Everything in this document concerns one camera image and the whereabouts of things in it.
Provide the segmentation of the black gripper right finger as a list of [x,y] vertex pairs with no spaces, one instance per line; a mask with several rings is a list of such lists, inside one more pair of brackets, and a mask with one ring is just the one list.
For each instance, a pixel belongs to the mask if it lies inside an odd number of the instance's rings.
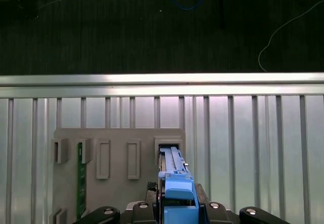
[[199,202],[199,223],[219,224],[289,224],[287,221],[254,206],[242,208],[238,214],[224,205],[210,201],[201,184],[195,184]]

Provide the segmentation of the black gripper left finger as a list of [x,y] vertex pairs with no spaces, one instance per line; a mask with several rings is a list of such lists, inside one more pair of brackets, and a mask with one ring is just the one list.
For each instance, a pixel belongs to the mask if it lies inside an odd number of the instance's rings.
[[149,182],[144,201],[129,203],[124,212],[112,206],[99,207],[75,223],[158,223],[156,191],[157,183]]

